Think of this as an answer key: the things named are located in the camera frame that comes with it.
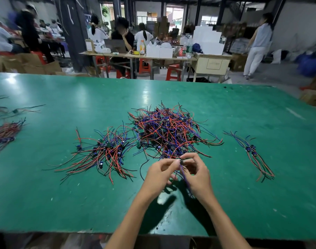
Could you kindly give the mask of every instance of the light blue sleeveless top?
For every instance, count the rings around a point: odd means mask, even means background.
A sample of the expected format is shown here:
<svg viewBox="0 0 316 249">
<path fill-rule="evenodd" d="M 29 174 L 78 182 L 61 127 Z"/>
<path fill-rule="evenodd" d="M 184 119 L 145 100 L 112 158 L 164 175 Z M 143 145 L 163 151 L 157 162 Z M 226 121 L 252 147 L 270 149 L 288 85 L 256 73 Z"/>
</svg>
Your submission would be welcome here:
<svg viewBox="0 0 316 249">
<path fill-rule="evenodd" d="M 257 35 L 255 37 L 252 47 L 266 47 L 269 45 L 272 36 L 272 29 L 269 24 L 263 24 L 258 27 Z"/>
</svg>

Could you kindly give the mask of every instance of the green tabletop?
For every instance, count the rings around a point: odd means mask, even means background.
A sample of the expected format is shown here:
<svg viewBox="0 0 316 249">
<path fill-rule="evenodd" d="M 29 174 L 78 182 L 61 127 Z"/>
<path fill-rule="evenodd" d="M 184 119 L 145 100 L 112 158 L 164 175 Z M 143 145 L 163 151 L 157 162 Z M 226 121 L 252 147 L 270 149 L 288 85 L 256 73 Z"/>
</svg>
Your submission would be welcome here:
<svg viewBox="0 0 316 249">
<path fill-rule="evenodd" d="M 316 108 L 274 87 L 0 73 L 0 95 L 9 96 L 0 106 L 10 109 L 46 104 L 25 114 L 28 124 L 0 154 L 0 231 L 112 233 L 143 183 L 139 171 L 132 181 L 113 172 L 112 185 L 92 168 L 60 184 L 64 173 L 44 169 L 76 150 L 76 127 L 81 137 L 99 138 L 94 129 L 128 123 L 131 108 L 162 100 L 208 120 L 206 128 L 223 138 L 222 146 L 198 149 L 212 156 L 203 161 L 215 195 L 243 236 L 316 239 Z M 256 137 L 251 143 L 275 180 L 256 182 L 259 171 L 223 130 Z M 145 161 L 136 151 L 127 153 L 126 168 Z M 182 182 L 150 205 L 140 233 L 215 234 Z"/>
</svg>

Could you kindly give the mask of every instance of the hand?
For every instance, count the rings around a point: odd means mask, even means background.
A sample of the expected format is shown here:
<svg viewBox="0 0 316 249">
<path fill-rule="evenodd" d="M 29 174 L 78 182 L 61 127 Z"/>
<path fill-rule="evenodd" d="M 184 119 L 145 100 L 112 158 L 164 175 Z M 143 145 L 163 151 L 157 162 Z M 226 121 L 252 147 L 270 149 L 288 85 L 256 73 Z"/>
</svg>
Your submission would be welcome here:
<svg viewBox="0 0 316 249">
<path fill-rule="evenodd" d="M 177 176 L 174 175 L 173 172 L 179 169 L 179 159 L 162 159 L 155 162 L 149 168 L 140 192 L 143 193 L 145 197 L 148 197 L 151 202 L 159 196 L 166 184 L 172 184 L 169 178 L 177 180 Z"/>
<path fill-rule="evenodd" d="M 197 153 L 185 153 L 180 158 L 183 160 L 181 173 L 185 176 L 194 196 L 202 205 L 214 197 L 210 172 Z"/>
<path fill-rule="evenodd" d="M 128 29 L 126 29 L 125 33 L 123 33 L 123 34 L 122 34 L 122 37 L 127 36 L 128 32 L 129 32 L 129 30 L 128 30 Z"/>
</svg>

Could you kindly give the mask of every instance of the white pants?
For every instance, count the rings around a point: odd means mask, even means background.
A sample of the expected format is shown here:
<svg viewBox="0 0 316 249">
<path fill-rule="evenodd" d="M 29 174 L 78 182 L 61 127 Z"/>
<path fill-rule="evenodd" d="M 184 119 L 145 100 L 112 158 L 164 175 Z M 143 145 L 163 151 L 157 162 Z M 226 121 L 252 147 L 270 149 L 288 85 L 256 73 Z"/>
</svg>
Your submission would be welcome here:
<svg viewBox="0 0 316 249">
<path fill-rule="evenodd" d="M 266 47 L 252 47 L 249 51 L 243 75 L 252 75 L 263 59 Z"/>
</svg>

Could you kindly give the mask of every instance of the left hand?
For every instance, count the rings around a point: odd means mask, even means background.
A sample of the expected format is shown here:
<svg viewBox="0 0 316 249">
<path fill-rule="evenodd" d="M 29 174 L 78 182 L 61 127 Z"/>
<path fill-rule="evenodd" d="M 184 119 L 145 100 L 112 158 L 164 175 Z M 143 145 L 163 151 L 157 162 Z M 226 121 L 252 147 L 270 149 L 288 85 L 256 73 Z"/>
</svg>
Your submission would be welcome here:
<svg viewBox="0 0 316 249">
<path fill-rule="evenodd" d="M 180 170 L 179 159 L 162 159 L 155 162 L 149 168 L 140 192 L 142 192 L 145 197 L 148 197 L 151 202 L 159 196 L 166 184 L 172 184 L 169 178 L 177 180 L 177 176 L 173 174 L 175 170 Z"/>
<path fill-rule="evenodd" d="M 122 37 L 127 36 L 128 32 L 129 32 L 129 30 L 128 30 L 128 29 L 126 29 L 125 33 L 123 33 L 123 34 L 122 34 Z"/>
</svg>

